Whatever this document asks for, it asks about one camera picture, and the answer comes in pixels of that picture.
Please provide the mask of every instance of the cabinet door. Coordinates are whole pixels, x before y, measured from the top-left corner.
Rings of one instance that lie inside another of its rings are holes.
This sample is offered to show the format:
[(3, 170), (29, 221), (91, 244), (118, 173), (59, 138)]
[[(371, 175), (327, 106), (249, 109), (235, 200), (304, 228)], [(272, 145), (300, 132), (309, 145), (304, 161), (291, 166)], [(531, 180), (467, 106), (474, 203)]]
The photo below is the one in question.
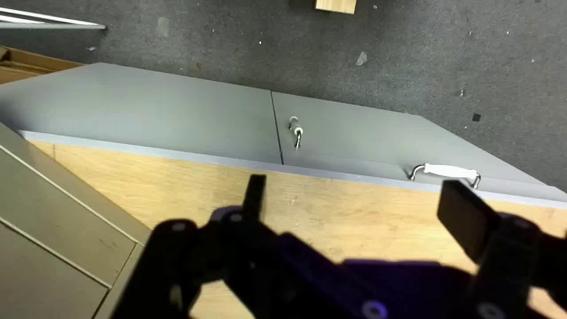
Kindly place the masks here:
[(0, 317), (91, 317), (105, 288), (0, 223)]
[(0, 221), (111, 285), (134, 242), (88, 205), (0, 150)]
[[(554, 191), (423, 116), (288, 93), (272, 93), (272, 100), (284, 164), (389, 178), (407, 178), (419, 163), (455, 164), (478, 170), (481, 189)], [(302, 127), (300, 148), (293, 148), (290, 116)]]
[(0, 122), (12, 129), (279, 163), (268, 90), (109, 63), (1, 85)]

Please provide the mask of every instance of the cabinet handle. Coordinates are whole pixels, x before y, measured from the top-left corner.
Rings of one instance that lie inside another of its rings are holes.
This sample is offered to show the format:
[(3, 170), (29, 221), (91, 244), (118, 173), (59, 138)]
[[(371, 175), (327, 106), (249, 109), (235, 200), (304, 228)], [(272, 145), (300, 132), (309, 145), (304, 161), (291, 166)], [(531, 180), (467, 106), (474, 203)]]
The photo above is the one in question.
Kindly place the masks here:
[(462, 166), (449, 166), (449, 164), (430, 164), (430, 163), (416, 164), (407, 175), (408, 180), (414, 180), (414, 177), (419, 171), (426, 175), (446, 177), (446, 178), (467, 178), (470, 187), (478, 187), (481, 180), (481, 175), (476, 170), (467, 170)]
[(286, 129), (293, 134), (293, 148), (300, 148), (302, 127), (299, 125), (299, 116), (288, 116)]

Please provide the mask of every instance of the metal handle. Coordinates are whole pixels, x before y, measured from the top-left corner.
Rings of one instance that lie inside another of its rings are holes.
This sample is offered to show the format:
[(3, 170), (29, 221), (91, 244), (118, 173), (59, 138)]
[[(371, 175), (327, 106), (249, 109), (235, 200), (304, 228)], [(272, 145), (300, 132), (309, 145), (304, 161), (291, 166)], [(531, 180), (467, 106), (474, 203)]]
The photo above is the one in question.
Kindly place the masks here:
[(407, 175), (408, 180), (414, 180), (414, 177), (419, 171), (428, 175), (446, 177), (446, 178), (467, 178), (470, 187), (478, 187), (481, 180), (481, 175), (476, 170), (467, 170), (467, 168), (451, 166), (451, 164), (430, 164), (430, 163), (416, 164)]
[(302, 127), (299, 125), (299, 116), (288, 116), (286, 129), (293, 134), (293, 148), (300, 148)]

